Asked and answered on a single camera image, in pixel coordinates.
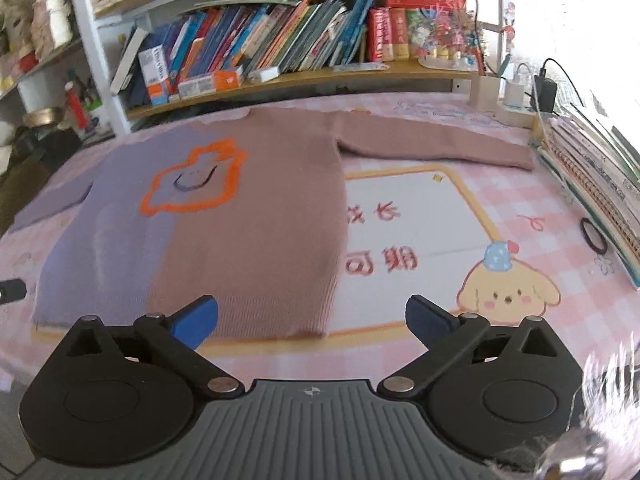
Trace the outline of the black power adapter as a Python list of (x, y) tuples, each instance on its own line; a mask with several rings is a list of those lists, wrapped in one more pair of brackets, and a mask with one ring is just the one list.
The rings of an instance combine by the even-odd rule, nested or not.
[(555, 106), (556, 92), (558, 92), (558, 85), (554, 80), (536, 74), (533, 81), (530, 106), (536, 112), (552, 113)]

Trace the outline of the white orange flat box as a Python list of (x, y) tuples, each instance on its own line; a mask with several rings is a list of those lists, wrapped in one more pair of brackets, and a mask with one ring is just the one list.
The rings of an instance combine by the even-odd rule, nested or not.
[(214, 70), (213, 72), (194, 76), (178, 84), (181, 99), (209, 96), (210, 94), (240, 88), (244, 79), (243, 67), (232, 67), (228, 70)]

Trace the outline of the white charger block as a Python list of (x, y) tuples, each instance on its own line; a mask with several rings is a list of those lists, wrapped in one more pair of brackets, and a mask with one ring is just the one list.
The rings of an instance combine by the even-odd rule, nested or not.
[(278, 66), (270, 66), (264, 68), (258, 68), (258, 70), (252, 70), (247, 77), (247, 80), (251, 84), (265, 84), (268, 81), (277, 79), (280, 76), (280, 70)]

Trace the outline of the beige pen holder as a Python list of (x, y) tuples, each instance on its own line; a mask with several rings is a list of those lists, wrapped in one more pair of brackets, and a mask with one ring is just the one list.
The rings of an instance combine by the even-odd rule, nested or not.
[(501, 79), (474, 73), (471, 79), (469, 106), (479, 112), (493, 112), (498, 104)]

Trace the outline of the brown corduroy garment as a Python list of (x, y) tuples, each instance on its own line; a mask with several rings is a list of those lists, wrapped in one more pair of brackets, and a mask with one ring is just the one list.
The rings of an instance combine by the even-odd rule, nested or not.
[(1, 176), (0, 233), (12, 226), (15, 216), (42, 190), (51, 171), (39, 159), (29, 157)]

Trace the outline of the white blue orange box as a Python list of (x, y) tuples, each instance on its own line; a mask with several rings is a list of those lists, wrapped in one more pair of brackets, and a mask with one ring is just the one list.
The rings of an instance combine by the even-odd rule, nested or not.
[(140, 51), (138, 61), (151, 105), (167, 104), (170, 96), (170, 81), (163, 48), (155, 46)]

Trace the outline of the white and wood bookshelf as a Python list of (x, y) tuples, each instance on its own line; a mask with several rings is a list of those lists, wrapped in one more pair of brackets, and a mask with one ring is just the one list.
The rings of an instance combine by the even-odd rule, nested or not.
[(1, 99), (124, 134), (175, 113), (422, 81), (487, 58), (477, 0), (1, 0)]

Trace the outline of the purple and mauve sweater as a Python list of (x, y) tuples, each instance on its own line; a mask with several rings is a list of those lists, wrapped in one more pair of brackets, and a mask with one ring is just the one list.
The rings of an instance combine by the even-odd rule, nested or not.
[(73, 209), (38, 278), (34, 320), (111, 325), (204, 295), (218, 336), (321, 336), (347, 237), (343, 152), (530, 169), (524, 146), (468, 128), (356, 112), (254, 107), (115, 148), (44, 192), (16, 230)]

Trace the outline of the pink checkered cartoon tablecloth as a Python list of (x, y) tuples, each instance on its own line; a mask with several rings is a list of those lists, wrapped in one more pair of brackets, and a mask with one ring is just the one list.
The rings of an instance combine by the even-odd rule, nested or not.
[[(382, 93), (278, 103), (298, 110), (348, 110), (425, 125), (464, 125), (506, 142), (526, 144), (528, 131), (503, 127), (472, 112), (455, 94)], [(405, 302), (421, 294), (458, 310), (464, 279), (494, 240), (512, 240), (516, 255), (560, 291), (544, 318), (579, 364), (593, 354), (604, 362), (634, 335), (639, 354), (639, 291), (610, 248), (597, 256), (588, 247), (578, 201), (551, 172), (464, 162), (376, 160), (345, 154), (349, 193), (348, 271), (336, 296), (324, 338), (209, 339), (200, 350), (247, 385), (254, 378), (370, 378), (376, 383), (423, 351), (402, 325)], [(1, 306), (1, 391), (12, 380), (35, 377), (65, 330), (35, 324), (43, 263), (78, 207), (1, 239), (1, 279), (21, 278), (27, 296)], [(414, 269), (393, 266), (393, 252), (411, 247)]]

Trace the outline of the golden metal bowl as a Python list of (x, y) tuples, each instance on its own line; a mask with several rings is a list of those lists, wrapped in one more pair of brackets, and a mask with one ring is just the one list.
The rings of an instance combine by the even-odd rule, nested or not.
[(64, 116), (65, 112), (62, 107), (43, 107), (25, 114), (23, 122), (27, 128), (56, 126), (64, 120)]

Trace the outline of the stack of notebooks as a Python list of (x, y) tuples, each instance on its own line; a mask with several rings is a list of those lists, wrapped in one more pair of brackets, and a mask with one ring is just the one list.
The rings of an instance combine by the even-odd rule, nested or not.
[(639, 285), (639, 153), (607, 117), (574, 103), (535, 112), (532, 145)]

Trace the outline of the white power strip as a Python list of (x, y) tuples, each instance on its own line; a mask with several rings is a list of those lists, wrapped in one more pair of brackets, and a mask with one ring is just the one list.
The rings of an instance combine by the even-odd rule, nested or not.
[(495, 118), (501, 125), (514, 128), (533, 129), (537, 113), (530, 107), (509, 106), (499, 100), (495, 109)]

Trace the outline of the red tassel ornament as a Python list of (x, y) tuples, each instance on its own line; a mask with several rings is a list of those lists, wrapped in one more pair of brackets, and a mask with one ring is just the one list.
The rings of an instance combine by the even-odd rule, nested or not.
[(73, 118), (80, 130), (86, 131), (89, 128), (89, 119), (85, 113), (84, 107), (81, 104), (81, 100), (76, 90), (73, 81), (67, 81), (65, 86), (65, 95), (68, 107), (72, 112)]

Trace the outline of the row of leaning books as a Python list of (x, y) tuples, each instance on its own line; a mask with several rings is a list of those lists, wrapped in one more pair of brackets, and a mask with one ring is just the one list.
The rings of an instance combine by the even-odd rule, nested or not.
[(169, 101), (178, 84), (214, 70), (278, 66), (280, 76), (332, 70), (378, 70), (367, 62), (366, 21), (374, 0), (218, 0), (198, 4), (173, 21), (127, 38), (111, 90), (130, 106), (151, 104), (138, 53), (161, 46), (169, 73)]

